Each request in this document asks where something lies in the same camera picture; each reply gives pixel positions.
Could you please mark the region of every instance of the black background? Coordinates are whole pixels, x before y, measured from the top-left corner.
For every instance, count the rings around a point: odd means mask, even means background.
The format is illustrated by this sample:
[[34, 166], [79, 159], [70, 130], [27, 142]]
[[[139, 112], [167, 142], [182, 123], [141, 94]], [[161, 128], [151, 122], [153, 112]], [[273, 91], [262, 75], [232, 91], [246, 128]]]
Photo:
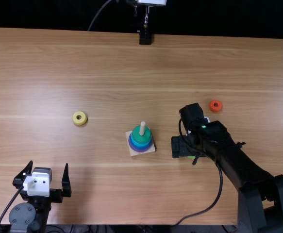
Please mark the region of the black background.
[[[0, 27], [87, 30], [106, 0], [0, 1]], [[144, 7], [112, 1], [93, 31], [135, 33]], [[283, 0], [167, 0], [151, 10], [154, 33], [283, 38]]]

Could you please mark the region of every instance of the black cable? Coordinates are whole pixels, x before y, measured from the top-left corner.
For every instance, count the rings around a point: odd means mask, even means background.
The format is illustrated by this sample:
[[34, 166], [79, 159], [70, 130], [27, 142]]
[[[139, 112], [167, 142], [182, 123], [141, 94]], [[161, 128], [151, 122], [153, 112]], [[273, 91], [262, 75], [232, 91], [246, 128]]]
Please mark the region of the black cable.
[[21, 186], [17, 192], [14, 194], [14, 196], [12, 197], [12, 199], [10, 200], [10, 202], [7, 204], [7, 206], [5, 207], [2, 215], [0, 216], [0, 224], [1, 224], [1, 221], [4, 217], [4, 215], [6, 214], [6, 212], [8, 211], [8, 209], [10, 208], [10, 206], [12, 205], [12, 203], [14, 202], [14, 200], [16, 199], [16, 197], [19, 195], [19, 193], [21, 192], [21, 190], [23, 189], [24, 186]]
[[88, 226], [88, 232], [87, 233], [94, 233], [93, 231], [92, 231], [92, 225], [87, 225]]
[[92, 19], [91, 24], [89, 25], [89, 27], [88, 27], [88, 29], [87, 29], [87, 31], [90, 31], [90, 30], [91, 30], [91, 28], [92, 28], [92, 26], [93, 26], [93, 24], [94, 24], [94, 22], [95, 22], [97, 16], [101, 13], [101, 11], [105, 8], [105, 6], [108, 5], [111, 1], [112, 1], [112, 0], [106, 1], [106, 2], [104, 3], [104, 5], [102, 5], [101, 8], [97, 11], [97, 13], [95, 14], [94, 18]]
[[[181, 136], [181, 135], [182, 135], [182, 132], [181, 132], [181, 119], [179, 120], [179, 133], [180, 133], [180, 136]], [[198, 151], [198, 152], [204, 154], [205, 156], [207, 156], [208, 158], [210, 158], [211, 160], [214, 161], [214, 159], [212, 159], [212, 156], [208, 155], [208, 154], [205, 153], [204, 151], [192, 147], [190, 144], [188, 144], [187, 141], [185, 141], [185, 143], [186, 143], [190, 148], [192, 148], [193, 150], [196, 150], [196, 151]], [[184, 217], [181, 218], [174, 226], [179, 225], [182, 221], [184, 221], [185, 219], [187, 219], [187, 218], [189, 218], [189, 217], [195, 217], [195, 216], [197, 216], [197, 215], [204, 214], [204, 213], [206, 213], [207, 211], [211, 210], [211, 209], [216, 205], [216, 203], [218, 202], [218, 200], [219, 200], [219, 198], [220, 198], [220, 196], [221, 196], [222, 187], [223, 187], [223, 176], [222, 176], [221, 167], [220, 167], [217, 163], [216, 163], [216, 167], [218, 168], [218, 171], [219, 171], [220, 184], [219, 184], [218, 194], [217, 194], [217, 197], [216, 197], [216, 199], [214, 200], [214, 202], [213, 202], [209, 207], [207, 207], [206, 209], [204, 209], [204, 210], [202, 210], [202, 211], [199, 211], [199, 212], [197, 212], [197, 213], [184, 216]]]
[[57, 229], [60, 229], [63, 233], [65, 233], [64, 229], [58, 227], [58, 226], [55, 226], [55, 225], [48, 225], [47, 227], [54, 227], [54, 228], [57, 228]]
[[229, 233], [229, 231], [225, 228], [225, 226], [221, 225], [221, 227], [223, 228], [223, 230], [224, 230], [226, 233]]

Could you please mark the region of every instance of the floor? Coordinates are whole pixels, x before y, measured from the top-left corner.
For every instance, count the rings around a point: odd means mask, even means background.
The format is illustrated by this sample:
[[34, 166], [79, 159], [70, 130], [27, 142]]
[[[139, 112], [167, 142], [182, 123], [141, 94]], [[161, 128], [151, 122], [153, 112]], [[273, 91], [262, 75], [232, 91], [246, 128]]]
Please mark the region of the floor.
[[[9, 225], [1, 226], [0, 233], [8, 233]], [[144, 225], [48, 225], [46, 233], [235, 233], [236, 226], [222, 225], [180, 225], [144, 226]]]

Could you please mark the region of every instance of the wooden table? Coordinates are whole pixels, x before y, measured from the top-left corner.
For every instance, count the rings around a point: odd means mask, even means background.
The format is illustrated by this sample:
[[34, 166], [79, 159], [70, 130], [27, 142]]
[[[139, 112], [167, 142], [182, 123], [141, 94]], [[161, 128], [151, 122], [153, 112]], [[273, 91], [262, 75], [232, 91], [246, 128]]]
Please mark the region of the wooden table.
[[[171, 157], [178, 110], [194, 102], [247, 142], [254, 162], [283, 174], [283, 40], [155, 35], [140, 46], [137, 34], [0, 29], [0, 215], [30, 160], [52, 168], [54, 188], [69, 163], [72, 197], [52, 205], [49, 224], [174, 224], [204, 209], [217, 195], [216, 166]], [[84, 127], [72, 123], [78, 110]], [[125, 132], [142, 120], [157, 152], [131, 158]], [[224, 177], [218, 204], [184, 224], [236, 219]]]

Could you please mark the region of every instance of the yellow ring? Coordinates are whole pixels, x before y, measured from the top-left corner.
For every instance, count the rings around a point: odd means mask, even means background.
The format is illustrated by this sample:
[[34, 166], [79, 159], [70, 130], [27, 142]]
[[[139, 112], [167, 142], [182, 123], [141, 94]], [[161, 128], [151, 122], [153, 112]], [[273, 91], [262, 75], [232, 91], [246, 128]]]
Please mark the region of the yellow ring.
[[72, 121], [75, 125], [83, 125], [87, 121], [87, 116], [84, 112], [77, 111], [72, 115]]

